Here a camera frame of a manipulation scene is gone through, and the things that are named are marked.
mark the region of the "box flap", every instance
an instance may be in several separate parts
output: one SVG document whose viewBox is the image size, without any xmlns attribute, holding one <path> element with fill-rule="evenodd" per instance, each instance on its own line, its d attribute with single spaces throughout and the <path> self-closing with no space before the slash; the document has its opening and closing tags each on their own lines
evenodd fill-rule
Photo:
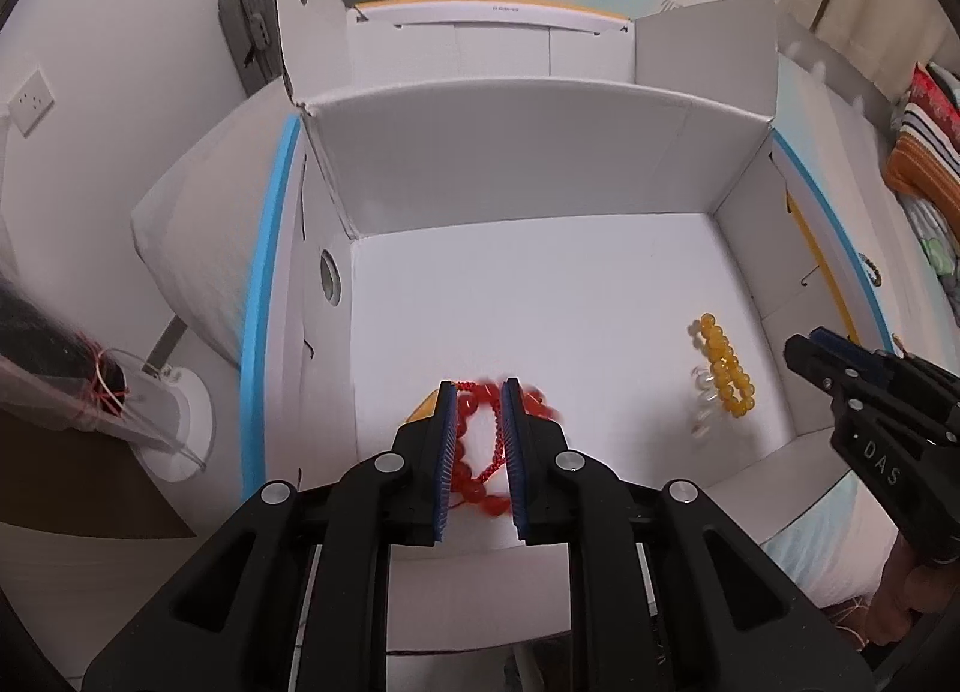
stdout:
<svg viewBox="0 0 960 692">
<path fill-rule="evenodd" d="M 287 93 L 301 106 L 349 85 L 347 7 L 340 0 L 277 0 Z"/>
<path fill-rule="evenodd" d="M 776 4 L 721 0 L 640 18 L 637 84 L 776 114 Z"/>
<path fill-rule="evenodd" d="M 765 118 L 558 77 L 340 91 L 304 119 L 354 235 L 611 213 L 706 213 Z"/>
</svg>

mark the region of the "blue cloth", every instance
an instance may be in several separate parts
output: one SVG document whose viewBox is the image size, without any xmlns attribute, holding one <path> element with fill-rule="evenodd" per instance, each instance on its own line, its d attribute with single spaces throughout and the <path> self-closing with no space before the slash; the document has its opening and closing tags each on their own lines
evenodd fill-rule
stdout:
<svg viewBox="0 0 960 692">
<path fill-rule="evenodd" d="M 800 589 L 810 589 L 850 530 L 857 479 L 843 476 L 806 513 L 763 544 L 767 553 Z"/>
</svg>

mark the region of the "white cardboard box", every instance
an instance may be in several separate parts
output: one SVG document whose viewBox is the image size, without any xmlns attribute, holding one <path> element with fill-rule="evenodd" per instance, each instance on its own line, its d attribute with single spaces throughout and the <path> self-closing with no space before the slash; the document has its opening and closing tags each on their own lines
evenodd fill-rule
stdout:
<svg viewBox="0 0 960 692">
<path fill-rule="evenodd" d="M 782 343 L 740 270 L 771 246 L 737 206 L 798 228 L 770 164 L 773 0 L 637 22 L 490 0 L 277 10 L 299 122 L 278 154 L 275 243 L 253 268 L 261 383 L 246 390 L 263 408 L 245 429 L 248 494 L 264 478 L 336 481 L 389 448 L 443 379 L 507 375 L 546 393 L 570 446 L 646 486 L 693 479 L 757 541 L 845 472 L 827 435 L 797 437 L 814 430 L 791 416 Z M 739 185 L 747 171 L 773 184 Z M 800 285 L 811 258 L 791 240 L 784 289 L 763 294 L 803 289 L 805 313 L 836 320 L 826 287 Z M 707 311 L 757 407 L 694 441 L 691 371 L 706 360 L 690 326 Z M 477 427 L 476 470 L 493 449 L 493 425 Z M 806 475 L 754 494 L 791 462 Z M 491 488 L 506 491 L 502 474 Z M 521 546 L 509 515 L 453 510 L 443 544 L 395 549 L 388 644 L 546 636 L 568 628 L 568 602 L 565 548 Z"/>
</svg>

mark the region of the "pillow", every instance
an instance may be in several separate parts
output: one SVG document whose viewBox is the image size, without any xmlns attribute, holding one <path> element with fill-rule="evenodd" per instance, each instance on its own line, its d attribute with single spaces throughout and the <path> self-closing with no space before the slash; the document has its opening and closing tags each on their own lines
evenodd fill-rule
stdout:
<svg viewBox="0 0 960 692">
<path fill-rule="evenodd" d="M 960 235 L 960 111 L 920 66 L 883 179 L 896 192 L 932 202 Z"/>
<path fill-rule="evenodd" d="M 133 243 L 170 308 L 238 365 L 253 248 L 280 130 L 283 80 L 206 133 L 133 209 Z"/>
<path fill-rule="evenodd" d="M 926 70 L 953 106 L 960 107 L 960 80 L 957 80 L 957 76 L 933 61 L 926 66 Z"/>
</svg>

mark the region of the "red string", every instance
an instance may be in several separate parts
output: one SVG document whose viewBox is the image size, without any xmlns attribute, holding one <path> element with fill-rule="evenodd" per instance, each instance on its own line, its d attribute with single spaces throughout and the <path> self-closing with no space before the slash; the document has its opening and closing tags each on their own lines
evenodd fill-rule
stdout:
<svg viewBox="0 0 960 692">
<path fill-rule="evenodd" d="M 124 387 L 121 390 L 113 393 L 111 397 L 106 387 L 100 381 L 100 378 L 97 376 L 97 368 L 100 368 L 100 374 L 103 375 L 103 368 L 107 363 L 106 358 L 104 358 L 104 353 L 106 349 L 101 348 L 99 344 L 93 342 L 91 339 L 83 334 L 83 332 L 77 333 L 80 341 L 90 349 L 90 355 L 93 358 L 94 368 L 93 375 L 90 376 L 90 382 L 83 389 L 83 392 L 78 397 L 78 400 L 83 404 L 93 405 L 94 407 L 102 410 L 106 413 L 111 414 L 115 417 L 121 417 L 123 414 L 123 405 L 118 402 L 120 397 L 126 397 L 130 394 L 130 390 Z M 80 414 L 83 414 L 83 409 L 77 413 L 77 417 L 80 417 Z"/>
</svg>

